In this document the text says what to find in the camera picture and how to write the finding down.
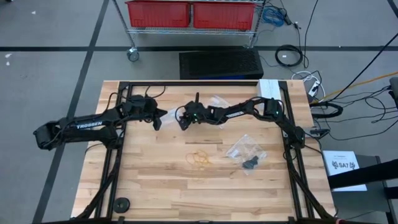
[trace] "clear plastic bag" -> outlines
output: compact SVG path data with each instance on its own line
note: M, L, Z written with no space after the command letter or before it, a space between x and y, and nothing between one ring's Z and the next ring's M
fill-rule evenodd
M176 110L177 108L174 108L174 109L171 109L171 110L169 110L168 112L167 112L167 114L166 115L164 115L164 116L162 116L161 118L160 118L160 120L161 120L161 122L162 122L162 125L161 125L161 129L162 128L164 128L164 127L166 127L166 125L168 125L168 124L171 124L171 123L173 123L173 122L177 122L176 120L175 120L175 110ZM180 116L182 116L182 113L183 113L183 108L180 108L179 110L178 110L178 112L177 112L177 117L179 118Z
M252 137L245 134L226 152L226 155L238 161L244 173L249 175L258 163L267 157L267 152Z
M214 95L204 104L204 106L215 106L215 107L222 107L222 108L227 108L231 106L230 103L228 103L226 100L222 99L218 95ZM223 129L225 124L218 125L219 128Z

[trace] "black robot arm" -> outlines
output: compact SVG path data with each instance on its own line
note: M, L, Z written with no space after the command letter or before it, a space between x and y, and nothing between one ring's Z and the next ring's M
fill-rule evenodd
M158 109L155 99L134 95L101 114L50 121L33 134L41 149L51 150L63 143L83 141L101 141L107 148L116 148L120 144L116 131L118 126L127 121L145 121L153 122L154 129L158 131L162 124L160 117L165 114L167 111Z
M264 105L262 114L255 108L260 104ZM191 101L183 106L185 112L179 117L178 123L182 130L186 130L191 123L220 125L231 118L250 114L260 121L275 122L286 133L289 144L296 149L301 149L305 144L305 132L301 127L293 125L286 117L281 104L283 105L279 100L258 96L227 108L215 106L205 108L202 103L199 103L199 93L197 93L195 102Z

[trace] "cable bundle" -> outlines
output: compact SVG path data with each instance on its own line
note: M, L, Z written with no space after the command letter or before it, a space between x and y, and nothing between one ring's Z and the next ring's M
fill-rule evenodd
M276 27L281 27L285 23L285 15L281 9L274 6L267 6L262 12L261 21Z

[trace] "wooden table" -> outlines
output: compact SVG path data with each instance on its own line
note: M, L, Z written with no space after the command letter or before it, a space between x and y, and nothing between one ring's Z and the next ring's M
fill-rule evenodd
M313 121L301 81L287 80L296 125L312 127ZM105 81L96 112L101 113L110 93L117 91L118 81ZM146 86L133 88L143 95ZM149 95L157 95L162 86L153 86ZM255 86L166 86L156 98L158 107L171 110L195 99L206 102L218 95L232 105L256 96ZM248 134L267 152L251 175L246 175L226 151L243 135ZM306 145L319 148L316 141ZM211 164L204 167L187 162L189 153L205 151ZM113 213L126 220L232 220L286 221L295 217L280 128L274 123L258 121L252 116L229 120L221 129L209 124L192 124L182 131L177 122L154 131L152 124L130 121L127 124L123 157L116 198L130 200L130 209ZM98 191L106 149L92 147L86 154L73 206L76 216L89 204ZM334 215L324 163L319 153L302 149L310 190L326 210ZM299 190L303 215L306 217L303 194ZM102 216L108 205L109 189L103 203Z

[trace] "red bin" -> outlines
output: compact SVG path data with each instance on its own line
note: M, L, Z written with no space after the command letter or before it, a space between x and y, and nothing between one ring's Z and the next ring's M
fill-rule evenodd
M188 27L187 2L126 2L132 27Z
M255 6L253 3L193 3L193 26L250 30Z

